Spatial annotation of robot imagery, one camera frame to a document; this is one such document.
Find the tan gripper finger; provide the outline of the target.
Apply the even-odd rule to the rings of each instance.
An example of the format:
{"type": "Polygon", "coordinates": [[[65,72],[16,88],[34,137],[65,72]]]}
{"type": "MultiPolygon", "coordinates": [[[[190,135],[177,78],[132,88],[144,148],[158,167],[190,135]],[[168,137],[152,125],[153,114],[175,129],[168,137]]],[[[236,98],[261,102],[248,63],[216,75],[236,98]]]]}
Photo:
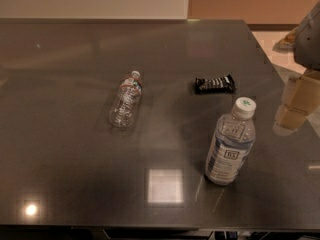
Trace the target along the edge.
{"type": "Polygon", "coordinates": [[[296,130],[306,121],[306,115],[280,105],[275,114],[275,126],[287,130],[296,130]]]}

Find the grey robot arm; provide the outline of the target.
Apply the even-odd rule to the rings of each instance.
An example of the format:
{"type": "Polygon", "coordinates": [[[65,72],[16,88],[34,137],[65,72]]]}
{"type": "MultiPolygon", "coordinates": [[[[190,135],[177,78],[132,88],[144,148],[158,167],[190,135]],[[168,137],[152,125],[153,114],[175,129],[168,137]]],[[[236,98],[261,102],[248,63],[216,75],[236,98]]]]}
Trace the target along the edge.
{"type": "Polygon", "coordinates": [[[320,2],[298,25],[293,55],[294,61],[306,70],[299,77],[290,76],[286,82],[273,125],[281,136],[300,128],[320,106],[320,2]]]}

